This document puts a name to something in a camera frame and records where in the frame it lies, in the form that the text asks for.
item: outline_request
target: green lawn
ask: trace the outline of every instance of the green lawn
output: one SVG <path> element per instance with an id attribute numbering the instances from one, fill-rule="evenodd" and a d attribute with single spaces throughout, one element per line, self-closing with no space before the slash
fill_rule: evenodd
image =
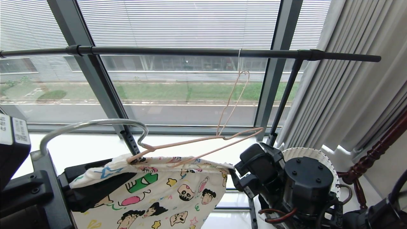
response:
<path id="1" fill-rule="evenodd" d="M 298 89 L 298 84 L 295 83 L 289 97 L 289 101 L 295 96 Z M 233 84 L 217 84 L 217 83 L 114 83 L 116 91 L 121 99 L 135 100 L 178 100 L 178 101 L 197 101 L 197 100 L 227 100 Z M 287 83 L 281 82 L 276 101 L 281 100 L 284 89 Z M 238 84 L 233 93 L 232 100 L 237 100 L 244 84 Z M 260 97 L 262 83 L 249 83 L 242 95 L 242 101 L 258 101 Z M 34 89 L 41 88 L 42 91 L 35 93 L 27 98 L 26 94 L 31 93 Z M 7 96 L 9 99 L 96 99 L 90 86 L 86 83 L 19 83 L 14 86 L 6 84 L 0 85 L 0 95 Z"/>

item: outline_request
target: white corrugated siding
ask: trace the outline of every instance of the white corrugated siding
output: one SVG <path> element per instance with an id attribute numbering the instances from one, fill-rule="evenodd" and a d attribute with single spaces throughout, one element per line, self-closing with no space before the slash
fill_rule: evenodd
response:
<path id="1" fill-rule="evenodd" d="M 78 0 L 99 46 L 269 49 L 280 1 Z M 329 0 L 304 0 L 291 49 L 315 48 Z M 65 47 L 46 0 L 0 0 L 0 49 Z M 37 73 L 2 74 L 1 82 L 83 81 L 63 57 L 30 57 Z M 234 72 L 109 72 L 112 80 L 234 80 Z M 288 78 L 284 73 L 282 80 Z M 251 79 L 262 81 L 264 72 Z"/>

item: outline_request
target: white floor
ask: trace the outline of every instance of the white floor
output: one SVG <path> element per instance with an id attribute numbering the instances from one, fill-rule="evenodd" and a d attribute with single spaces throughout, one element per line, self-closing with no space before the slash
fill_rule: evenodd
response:
<path id="1" fill-rule="evenodd" d="M 44 134 L 30 134 L 31 138 L 31 151 L 39 149 L 39 143 Z M 164 136 L 153 135 L 148 136 L 143 141 L 149 145 L 163 145 L 167 143 L 175 143 L 179 141 L 186 141 L 190 139 L 199 138 L 196 136 Z M 209 152 L 213 149 L 219 148 L 227 144 L 224 140 L 214 139 L 189 145 L 177 146 L 168 149 L 158 150 L 148 154 L 148 156 L 198 156 L 200 154 Z M 230 146 L 213 154 L 207 155 L 204 158 L 218 163 L 231 163 L 236 164 L 239 162 L 240 153 L 256 143 L 255 138 L 248 139 Z M 99 161 L 103 159 L 113 158 L 122 154 L 128 153 L 128 149 L 124 142 L 122 142 L 117 135 L 109 134 L 65 134 L 58 136 L 51 140 L 48 144 L 48 149 L 53 158 L 56 170 L 59 174 L 63 172 L 66 167 Z M 338 153 L 332 154 L 325 152 L 331 159 L 335 168 L 338 171 L 345 171 L 346 168 L 352 164 L 349 155 L 339 155 Z M 20 169 L 16 172 L 14 177 L 19 177 L 33 171 L 31 160 L 28 158 Z M 365 178 L 361 178 L 360 182 L 364 188 L 368 206 L 373 205 L 381 200 L 380 196 L 373 190 L 370 183 Z M 231 179 L 228 179 L 227 187 L 234 187 Z M 341 200 L 348 196 L 346 189 L 341 190 Z M 219 207 L 229 206 L 248 206 L 247 197 L 244 194 L 227 193 L 223 196 Z M 255 201 L 256 211 L 260 210 L 260 204 L 257 199 Z M 357 210 L 359 204 L 356 197 L 344 206 L 344 212 Z M 257 222 L 259 229 L 271 229 L 271 225 L 264 222 L 264 217 L 257 215 Z M 209 228 L 234 228 L 234 229 L 250 229 L 250 214 L 248 211 L 213 211 L 206 220 L 203 229 Z"/>

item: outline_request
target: curtain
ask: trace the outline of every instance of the curtain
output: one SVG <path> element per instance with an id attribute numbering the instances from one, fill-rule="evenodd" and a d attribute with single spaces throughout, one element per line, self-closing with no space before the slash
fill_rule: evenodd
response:
<path id="1" fill-rule="evenodd" d="M 317 49 L 380 55 L 379 63 L 310 62 L 276 147 L 359 151 L 407 105 L 407 1 L 332 1 Z"/>

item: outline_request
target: hanger hook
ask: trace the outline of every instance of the hanger hook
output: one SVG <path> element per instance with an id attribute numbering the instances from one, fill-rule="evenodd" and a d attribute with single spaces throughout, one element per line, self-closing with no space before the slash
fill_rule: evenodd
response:
<path id="1" fill-rule="evenodd" d="M 40 153 L 35 154 L 35 155 L 31 155 L 31 159 L 36 161 L 39 158 L 41 158 L 42 156 L 47 155 L 47 153 L 48 153 L 48 151 L 47 151 L 48 142 L 51 139 L 58 136 L 58 135 L 69 133 L 69 132 L 72 132 L 74 130 L 85 128 L 85 127 L 88 127 L 88 126 L 117 125 L 117 124 L 138 126 L 138 127 L 142 128 L 143 129 L 143 134 L 138 138 L 137 144 L 139 146 L 143 147 L 143 148 L 148 147 L 144 143 L 141 142 L 141 141 L 143 141 L 143 139 L 149 133 L 149 130 L 147 129 L 147 126 L 145 124 L 143 124 L 141 122 L 138 122 L 138 121 L 135 121 L 135 120 L 130 120 L 130 119 L 98 119 L 98 120 L 74 123 L 74 124 L 67 125 L 67 126 L 64 126 L 62 128 L 59 128 L 57 130 L 51 131 L 50 133 L 45 135 L 44 138 L 41 140 L 41 143 L 39 145 Z"/>

